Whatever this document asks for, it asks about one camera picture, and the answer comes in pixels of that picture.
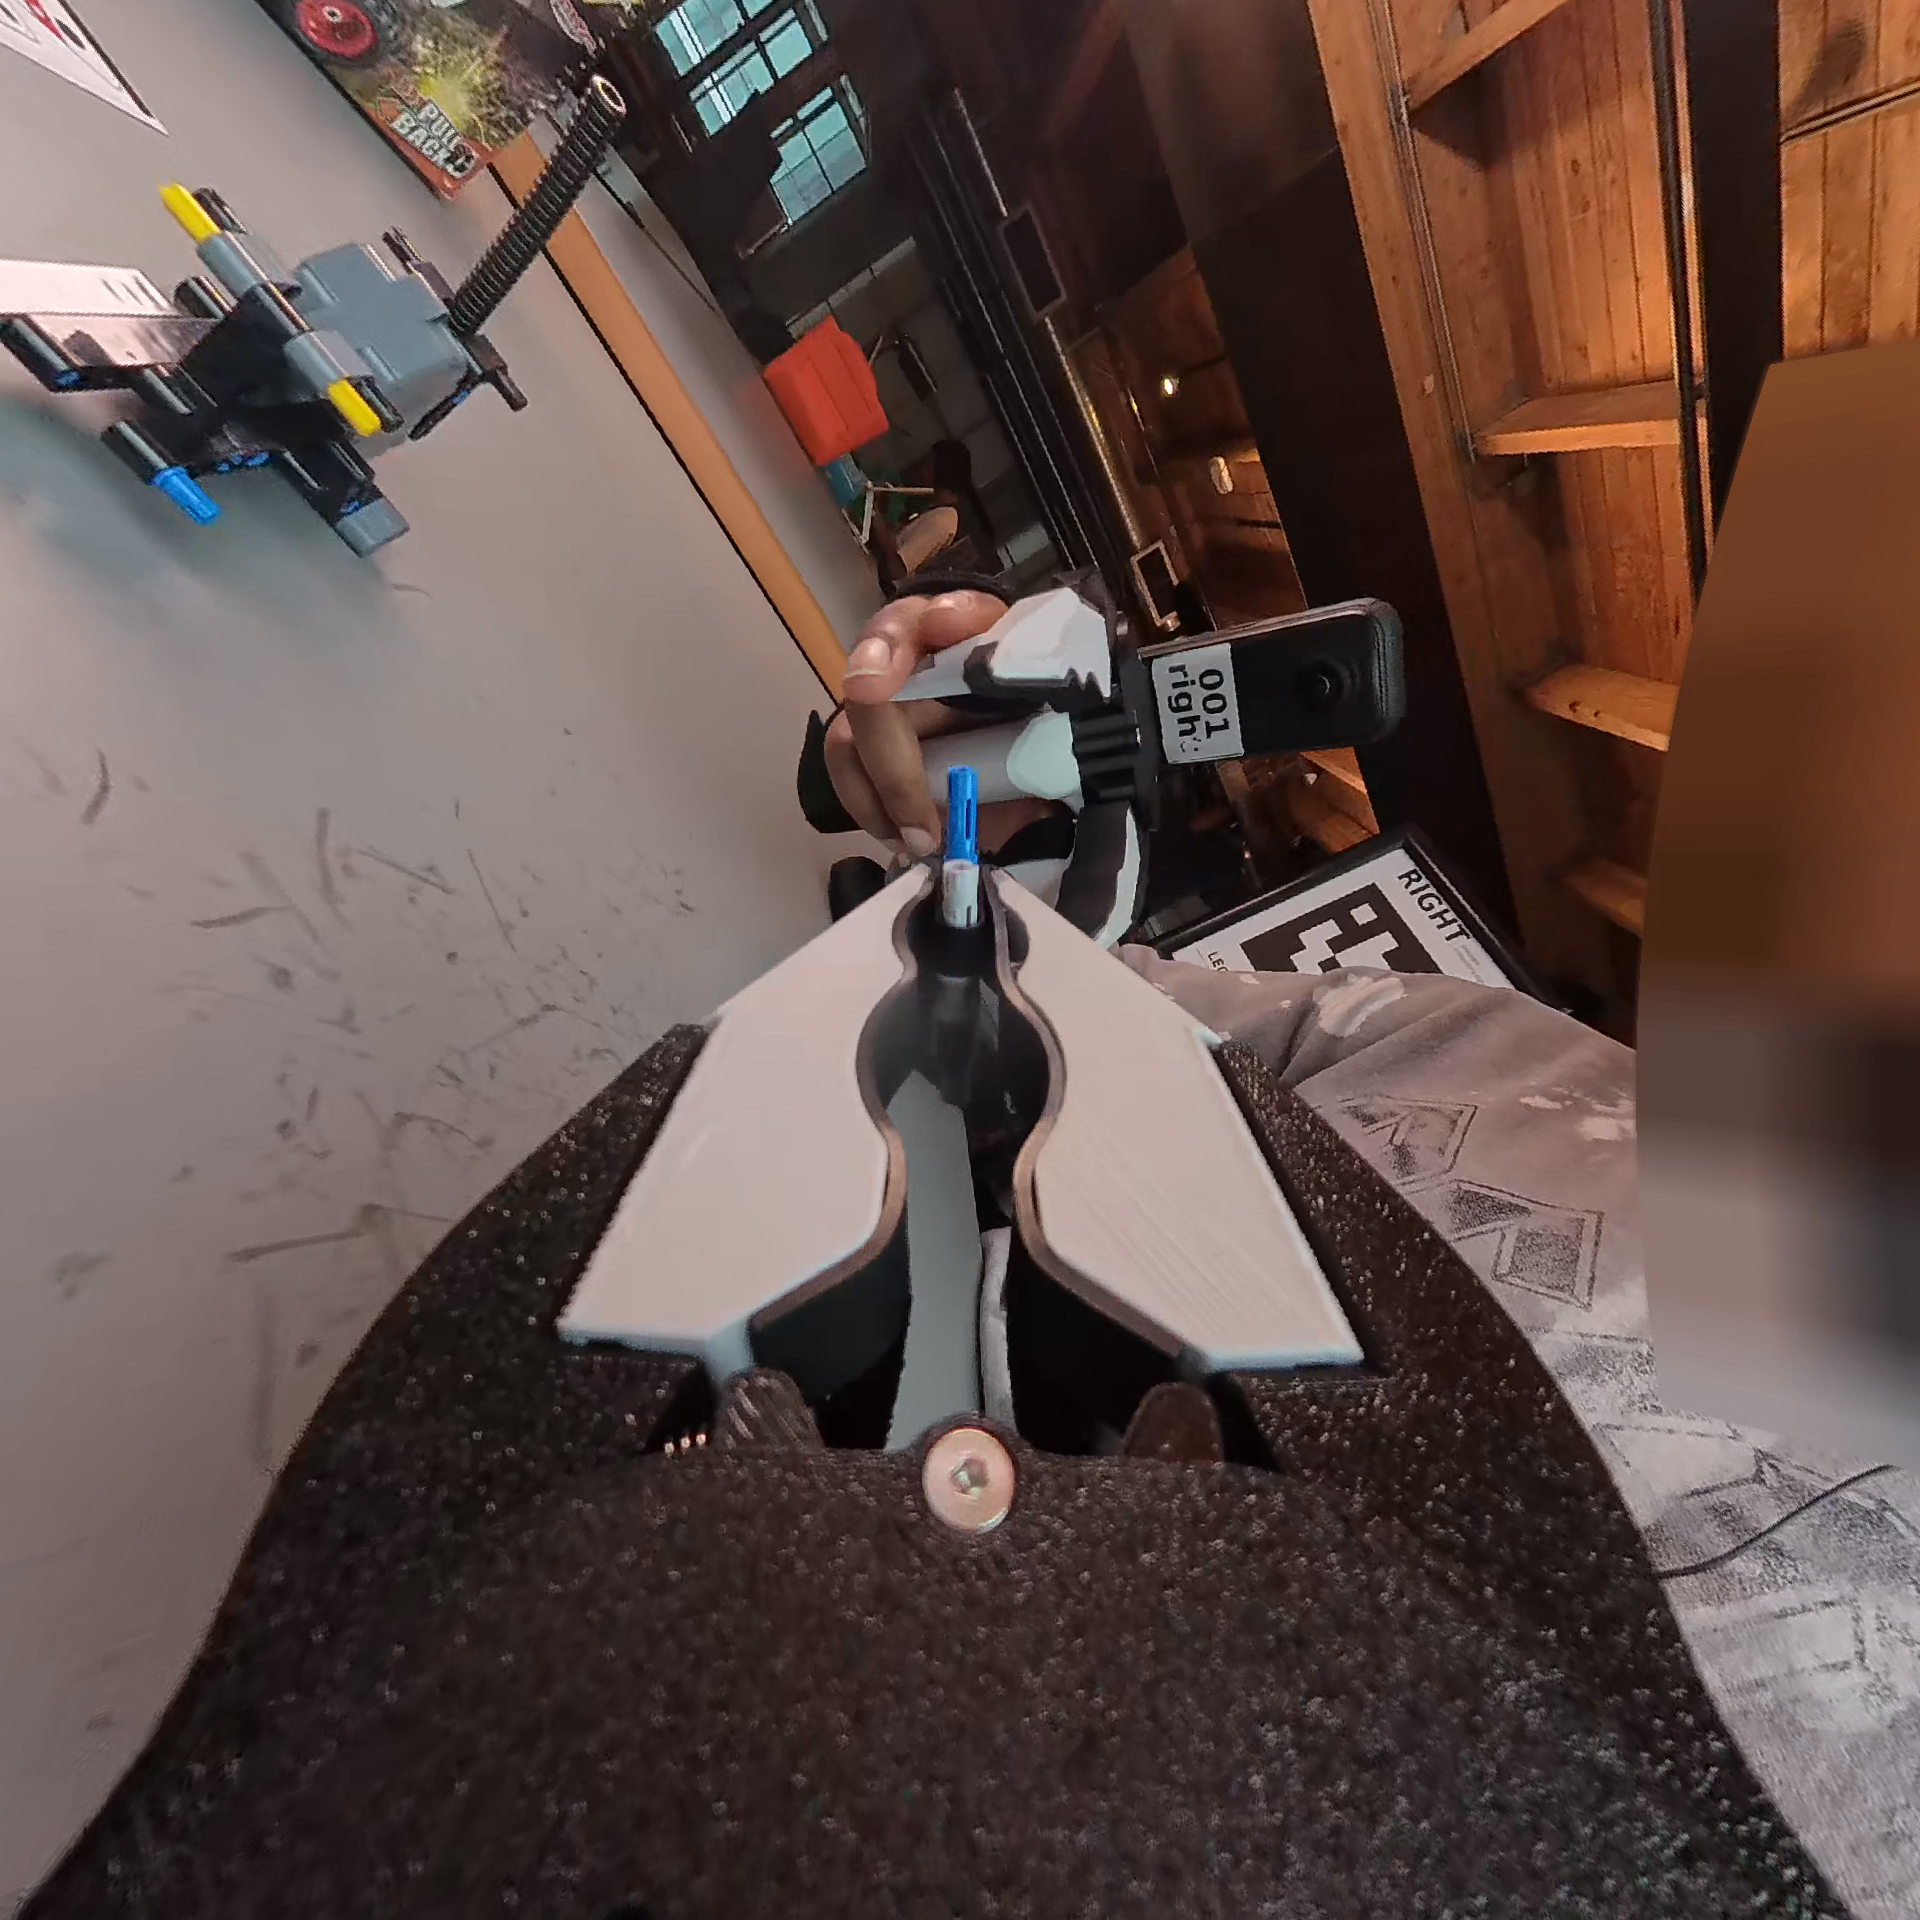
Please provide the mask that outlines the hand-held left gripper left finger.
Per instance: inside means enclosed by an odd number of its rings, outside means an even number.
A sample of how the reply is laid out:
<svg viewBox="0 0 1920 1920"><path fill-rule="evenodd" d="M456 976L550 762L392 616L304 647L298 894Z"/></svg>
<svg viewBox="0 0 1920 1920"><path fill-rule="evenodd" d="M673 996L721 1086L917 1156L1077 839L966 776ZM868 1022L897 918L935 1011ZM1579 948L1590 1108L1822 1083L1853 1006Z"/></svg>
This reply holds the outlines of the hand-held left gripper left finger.
<svg viewBox="0 0 1920 1920"><path fill-rule="evenodd" d="M914 1008L907 867L724 998L592 1251L557 1334L786 1374L830 1446L889 1446L912 1317L903 1149L882 1067Z"/></svg>

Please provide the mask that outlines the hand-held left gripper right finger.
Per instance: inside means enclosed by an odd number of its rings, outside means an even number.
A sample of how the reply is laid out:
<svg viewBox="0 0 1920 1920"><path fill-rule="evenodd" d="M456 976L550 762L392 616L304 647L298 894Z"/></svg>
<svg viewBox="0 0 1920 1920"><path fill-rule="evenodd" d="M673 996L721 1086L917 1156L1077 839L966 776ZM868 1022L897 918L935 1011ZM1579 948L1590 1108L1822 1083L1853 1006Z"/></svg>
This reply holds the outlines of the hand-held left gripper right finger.
<svg viewBox="0 0 1920 1920"><path fill-rule="evenodd" d="M1365 1345L1223 1072L1220 1034L1012 877L983 880L990 1183L1012 1246L990 1334L1047 1454L1118 1454L1163 1384L1234 1435L1250 1384L1350 1384Z"/></svg>

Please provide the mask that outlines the black beam and axle assembly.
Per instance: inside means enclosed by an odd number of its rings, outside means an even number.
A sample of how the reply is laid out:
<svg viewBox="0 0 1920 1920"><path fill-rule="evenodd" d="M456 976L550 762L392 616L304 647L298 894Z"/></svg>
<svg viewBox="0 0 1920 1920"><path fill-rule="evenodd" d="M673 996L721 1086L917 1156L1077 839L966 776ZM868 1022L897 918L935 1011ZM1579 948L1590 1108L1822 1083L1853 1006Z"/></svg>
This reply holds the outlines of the black beam and axle assembly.
<svg viewBox="0 0 1920 1920"><path fill-rule="evenodd" d="M953 1108L973 1108L997 1072L997 925L979 901L979 866L948 858L923 948L927 1076Z"/></svg>

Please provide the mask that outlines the partly built toy chassis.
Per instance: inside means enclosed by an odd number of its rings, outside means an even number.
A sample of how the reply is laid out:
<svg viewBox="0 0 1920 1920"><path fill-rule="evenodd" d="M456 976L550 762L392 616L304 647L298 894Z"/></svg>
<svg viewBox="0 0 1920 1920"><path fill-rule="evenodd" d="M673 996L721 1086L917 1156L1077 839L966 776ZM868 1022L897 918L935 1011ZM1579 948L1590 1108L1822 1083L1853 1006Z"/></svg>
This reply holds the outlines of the partly built toy chassis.
<svg viewBox="0 0 1920 1920"><path fill-rule="evenodd" d="M285 263L229 203L165 184L199 270L2 260L2 348L52 394L123 394L101 440L190 523L210 480L278 473L358 557L409 531L373 456L429 438L468 394L525 399L454 288L395 228L392 260L338 243Z"/></svg>

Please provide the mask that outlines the person's right hand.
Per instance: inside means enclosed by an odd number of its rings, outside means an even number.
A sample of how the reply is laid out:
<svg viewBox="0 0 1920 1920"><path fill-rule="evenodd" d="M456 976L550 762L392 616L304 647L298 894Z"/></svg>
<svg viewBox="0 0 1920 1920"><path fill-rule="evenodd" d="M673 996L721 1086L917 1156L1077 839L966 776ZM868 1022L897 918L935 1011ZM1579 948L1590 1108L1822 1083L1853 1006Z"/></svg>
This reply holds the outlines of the person's right hand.
<svg viewBox="0 0 1920 1920"><path fill-rule="evenodd" d="M985 589L902 593L851 635L842 704L822 734L822 764L851 821L896 858L923 858L942 833L923 745L999 722L953 702L897 702L896 691L923 658L985 634L1007 611L1007 597Z"/></svg>

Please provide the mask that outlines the framed black white marker sign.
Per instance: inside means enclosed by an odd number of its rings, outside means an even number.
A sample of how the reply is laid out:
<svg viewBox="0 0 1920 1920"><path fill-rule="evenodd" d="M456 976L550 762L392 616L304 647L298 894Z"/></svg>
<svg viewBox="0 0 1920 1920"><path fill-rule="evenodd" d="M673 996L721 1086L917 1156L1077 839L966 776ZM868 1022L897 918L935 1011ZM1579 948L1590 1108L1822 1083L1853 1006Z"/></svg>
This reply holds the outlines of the framed black white marker sign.
<svg viewBox="0 0 1920 1920"><path fill-rule="evenodd" d="M1282 888L1169 929L1158 954L1210 974L1452 976L1549 998L1416 828L1369 834Z"/></svg>

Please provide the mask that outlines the orange object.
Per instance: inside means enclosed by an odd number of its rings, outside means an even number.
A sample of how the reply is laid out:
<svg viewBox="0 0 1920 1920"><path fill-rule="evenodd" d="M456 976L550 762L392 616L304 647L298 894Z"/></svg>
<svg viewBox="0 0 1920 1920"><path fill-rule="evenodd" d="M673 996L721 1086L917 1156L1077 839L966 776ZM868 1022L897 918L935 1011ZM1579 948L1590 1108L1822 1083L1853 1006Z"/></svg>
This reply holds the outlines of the orange object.
<svg viewBox="0 0 1920 1920"><path fill-rule="evenodd" d="M876 370L831 312L770 358L761 380L811 468L830 468L890 432Z"/></svg>

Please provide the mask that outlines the printed toy box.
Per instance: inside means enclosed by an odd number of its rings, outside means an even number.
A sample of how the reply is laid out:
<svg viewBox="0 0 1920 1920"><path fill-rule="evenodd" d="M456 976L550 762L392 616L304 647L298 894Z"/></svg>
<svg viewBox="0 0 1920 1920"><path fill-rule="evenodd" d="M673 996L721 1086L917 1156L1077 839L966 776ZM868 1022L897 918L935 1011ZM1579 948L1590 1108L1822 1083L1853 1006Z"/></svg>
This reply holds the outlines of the printed toy box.
<svg viewBox="0 0 1920 1920"><path fill-rule="evenodd" d="M264 17L454 199L601 52L601 4L262 4Z"/></svg>

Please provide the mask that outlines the sticker sheet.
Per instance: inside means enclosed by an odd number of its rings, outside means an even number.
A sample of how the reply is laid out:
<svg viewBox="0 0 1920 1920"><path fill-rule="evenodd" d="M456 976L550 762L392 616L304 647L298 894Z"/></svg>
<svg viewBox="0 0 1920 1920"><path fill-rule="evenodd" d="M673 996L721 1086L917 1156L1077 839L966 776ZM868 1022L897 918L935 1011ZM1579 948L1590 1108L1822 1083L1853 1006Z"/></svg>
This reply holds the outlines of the sticker sheet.
<svg viewBox="0 0 1920 1920"><path fill-rule="evenodd" d="M136 93L72 4L2 4L2 52L31 61L136 124L165 134L162 120Z"/></svg>

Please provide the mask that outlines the black hoodie drawstring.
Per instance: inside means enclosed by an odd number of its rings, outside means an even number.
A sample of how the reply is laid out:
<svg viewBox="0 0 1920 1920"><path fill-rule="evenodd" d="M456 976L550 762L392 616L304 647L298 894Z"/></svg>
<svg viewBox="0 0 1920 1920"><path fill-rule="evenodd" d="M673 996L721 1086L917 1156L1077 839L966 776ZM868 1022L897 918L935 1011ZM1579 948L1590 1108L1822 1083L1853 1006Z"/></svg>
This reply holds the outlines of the black hoodie drawstring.
<svg viewBox="0 0 1920 1920"><path fill-rule="evenodd" d="M1874 1467L1863 1467L1852 1477L1842 1477L1842 1478L1822 1485L1820 1493L1812 1493L1810 1497L1795 1501L1791 1507L1785 1507L1772 1521L1759 1526L1747 1537L1741 1537L1728 1547L1718 1547L1714 1555L1696 1556L1689 1565L1656 1566L1653 1578L1656 1581L1681 1581L1681 1578L1701 1578L1701 1574L1722 1569L1722 1566L1741 1562L1747 1550L1770 1544L1777 1533L1782 1533L1795 1521L1810 1517L1812 1513L1839 1501L1842 1496L1849 1496L1874 1478L1895 1477L1895 1473L1898 1473L1895 1461L1874 1461Z"/></svg>

